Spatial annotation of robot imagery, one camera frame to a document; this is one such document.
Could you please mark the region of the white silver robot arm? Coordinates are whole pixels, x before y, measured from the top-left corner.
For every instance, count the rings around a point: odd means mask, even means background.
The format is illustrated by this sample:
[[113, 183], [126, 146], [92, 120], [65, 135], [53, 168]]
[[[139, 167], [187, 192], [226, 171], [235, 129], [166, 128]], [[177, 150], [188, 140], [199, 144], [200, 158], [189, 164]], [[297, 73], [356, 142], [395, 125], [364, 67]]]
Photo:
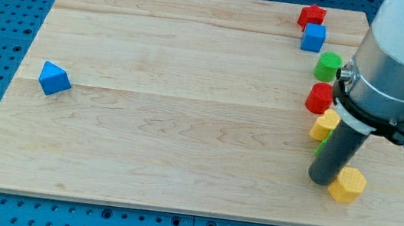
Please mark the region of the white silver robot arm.
[[333, 85], [348, 126], [404, 144], [404, 0], [384, 0], [350, 62]]

